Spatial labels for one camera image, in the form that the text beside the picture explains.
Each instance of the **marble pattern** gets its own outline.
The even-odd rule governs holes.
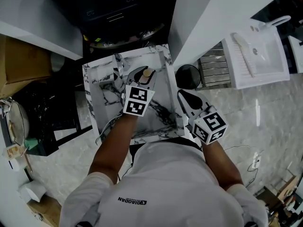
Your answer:
[[[140,66],[149,65],[157,71],[154,88],[156,94],[144,119],[139,117],[131,144],[183,136],[183,120],[180,116],[182,110],[177,100],[177,83],[168,45],[137,49],[121,55],[131,64],[131,68],[123,74],[124,82],[128,73]],[[108,56],[83,65],[84,87],[96,137],[110,119],[122,112],[120,92],[114,86],[112,61],[113,57]],[[114,122],[109,123],[101,140],[108,134]]]
[[[222,110],[230,125],[219,141],[238,167],[245,185],[255,176],[255,172],[247,172],[255,152],[261,155],[257,178],[248,187],[249,191],[255,193],[266,186],[275,193],[273,186],[278,189],[284,184],[281,179],[290,179],[291,175],[286,170],[290,163],[291,172],[296,175],[303,172],[303,74],[291,75],[290,81],[260,87],[213,89],[200,93]],[[82,102],[80,99],[76,101],[81,108],[86,104],[84,93],[79,98]],[[166,133],[161,134],[163,138],[167,137]],[[139,135],[136,137],[137,144],[144,142]],[[48,157],[30,155],[31,175],[45,185],[47,194],[63,204],[87,175],[97,149],[95,134],[90,130],[63,144]],[[128,154],[120,176],[130,164],[131,156]]]

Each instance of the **cardboard box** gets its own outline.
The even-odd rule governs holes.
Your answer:
[[[50,52],[0,34],[0,98],[51,75]]]
[[[40,202],[31,200],[27,205],[36,216],[36,219],[41,219],[41,221],[52,227],[59,226],[61,205],[56,199],[44,195]]]

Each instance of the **white sleeve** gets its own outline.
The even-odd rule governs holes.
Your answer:
[[[241,184],[231,186],[227,192],[232,195],[243,209],[244,226],[248,222],[254,222],[258,227],[268,226],[268,217],[265,206],[256,199],[247,189]]]
[[[59,226],[75,227],[86,212],[100,202],[104,191],[112,185],[112,180],[103,173],[89,174],[65,200],[61,209]]]

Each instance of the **gray floor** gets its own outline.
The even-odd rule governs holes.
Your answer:
[[[303,172],[303,75],[291,75],[277,82],[243,90],[231,88],[201,91],[225,115],[229,128],[220,143],[239,168],[244,184],[256,172],[248,172],[254,155],[261,156],[256,180],[248,189],[255,193],[263,186],[273,192],[289,180],[289,169]],[[83,126],[89,124],[84,94],[77,94]],[[86,176],[97,151],[92,131],[60,147],[48,157],[30,156],[33,178],[41,181],[48,194],[61,204]]]

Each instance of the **white t-shirt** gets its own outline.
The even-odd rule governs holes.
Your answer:
[[[148,143],[118,184],[88,175],[66,199],[60,226],[243,227],[268,225],[265,207],[240,184],[222,189],[194,147]]]

